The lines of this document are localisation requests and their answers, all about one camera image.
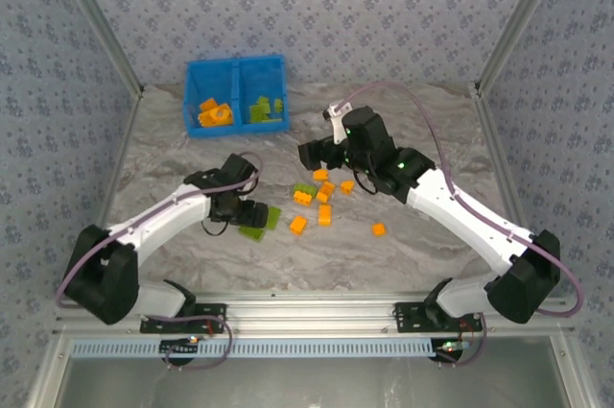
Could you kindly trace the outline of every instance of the orange block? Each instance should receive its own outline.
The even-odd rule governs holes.
[[[330,204],[321,204],[318,212],[318,224],[321,226],[330,226],[331,224],[332,207]]]
[[[373,235],[375,235],[376,237],[386,235],[386,226],[384,226],[384,224],[382,223],[374,224],[371,230],[373,230]]]
[[[330,196],[333,195],[333,191],[335,190],[335,184],[332,182],[325,182],[322,187],[319,189],[316,198],[321,201],[323,204],[328,202]]]
[[[215,99],[209,98],[204,103],[201,104],[201,112],[207,112],[212,108],[216,108],[218,103],[215,102]]]
[[[207,113],[211,115],[211,119],[215,126],[232,125],[232,110],[228,104],[222,104],[219,107],[212,108]]]
[[[352,189],[354,188],[354,181],[345,180],[344,182],[342,182],[339,188],[342,190],[343,194],[349,195],[352,193]]]
[[[305,230],[305,226],[307,226],[307,220],[302,216],[296,216],[290,224],[290,231],[294,235],[300,235]]]
[[[221,106],[216,105],[215,107],[199,114],[199,123],[203,127],[221,127],[224,125],[232,125],[232,109],[228,104],[222,104]]]
[[[295,192],[295,202],[298,204],[303,204],[305,206],[309,206],[311,204],[313,197],[306,192],[301,192],[297,190]]]
[[[317,170],[314,171],[314,180],[328,180],[328,171],[326,170]]]

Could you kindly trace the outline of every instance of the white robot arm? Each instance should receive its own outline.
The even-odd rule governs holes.
[[[256,174],[251,163],[232,154],[221,169],[188,176],[169,197],[138,216],[107,229],[94,225],[85,228],[66,270],[65,278],[70,276],[66,296],[105,324],[116,324],[127,316],[189,315],[183,310],[190,296],[187,290],[169,280],[142,281],[138,270],[160,246],[185,228],[206,219],[263,228],[268,207],[244,200],[255,187]],[[236,187],[244,181],[249,183]],[[77,262],[104,240],[109,243],[73,272]]]
[[[364,174],[375,191],[392,195],[402,204],[432,217],[473,248],[492,272],[465,279],[448,278],[427,297],[430,319],[445,321],[495,309],[504,317],[525,323],[559,280],[560,273],[540,255],[514,240],[531,239],[534,245],[559,258],[559,243],[547,230],[534,235],[502,218],[467,195],[456,185],[451,194],[441,170],[411,148],[397,148],[382,118],[371,108],[353,109],[331,105],[324,118],[333,135],[298,146],[303,165],[316,170],[322,162],[331,168],[347,166],[356,180]],[[467,204],[508,229],[508,235],[469,214],[457,201]]]

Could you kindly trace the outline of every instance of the blue plastic container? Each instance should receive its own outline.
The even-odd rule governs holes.
[[[249,106],[259,97],[269,98],[269,118],[279,122],[250,123]],[[201,104],[209,98],[232,109],[233,125],[202,127]],[[275,99],[284,109],[274,111]],[[281,55],[239,58],[235,60],[195,60],[188,63],[183,95],[183,118],[190,137],[216,137],[251,132],[284,132],[290,128],[286,71]]]

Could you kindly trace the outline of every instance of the patterned wallpaper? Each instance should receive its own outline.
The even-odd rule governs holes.
[[[560,235],[586,289],[579,336],[605,406],[614,406],[612,69],[614,1],[543,0],[488,95],[528,219]]]
[[[23,406],[52,296],[131,100],[74,0],[0,0],[0,406]]]
[[[517,0],[98,0],[141,83],[283,53],[316,82],[477,80]]]

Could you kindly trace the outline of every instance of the toy building block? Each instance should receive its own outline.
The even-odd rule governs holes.
[[[290,231],[294,235],[300,235],[305,230],[305,226],[307,226],[307,220],[302,216],[296,216],[290,224]]]
[[[314,171],[314,180],[321,180],[321,181],[328,180],[328,171],[326,170]]]
[[[203,127],[220,127],[232,125],[232,110],[228,104],[216,106],[199,114],[199,123]]]
[[[222,125],[232,125],[232,110],[230,110],[230,106],[228,104],[222,104],[221,106],[212,108],[207,113],[211,115],[213,124],[216,127],[220,127]]]
[[[376,237],[386,235],[386,226],[384,226],[382,223],[374,224],[371,230],[373,230],[373,235]]]
[[[207,112],[212,108],[216,108],[218,103],[215,102],[215,99],[209,98],[204,103],[201,104],[201,112]]]
[[[300,190],[297,190],[295,192],[295,202],[297,202],[298,204],[309,206],[312,200],[313,197],[309,194],[306,194],[305,192],[301,192]]]
[[[269,216],[267,217],[267,229],[275,230],[277,223],[279,222],[279,216],[281,215],[281,209],[275,206],[269,206]]]
[[[271,112],[271,107],[268,104],[256,104],[249,106],[249,122],[262,123],[263,120],[268,120],[268,113]]]
[[[344,182],[342,182],[342,184],[339,186],[339,188],[341,189],[341,191],[345,195],[349,195],[349,194],[352,193],[352,189],[354,188],[354,181],[353,180],[345,180]]]
[[[208,111],[199,114],[199,123],[202,127],[215,127]]]
[[[321,204],[318,211],[318,224],[321,226],[330,226],[331,223],[331,205]]]
[[[265,236],[265,230],[263,228],[240,227],[239,233],[256,242],[259,242],[260,240],[262,240],[262,237]]]
[[[333,195],[333,191],[335,190],[335,184],[332,182],[325,182],[322,187],[319,189],[316,198],[320,200],[323,204],[328,202],[330,196]]]
[[[293,193],[295,193],[297,191],[309,194],[313,198],[315,198],[316,194],[318,194],[318,188],[315,187],[314,185],[309,185],[309,184],[295,184],[295,188],[293,190]]]

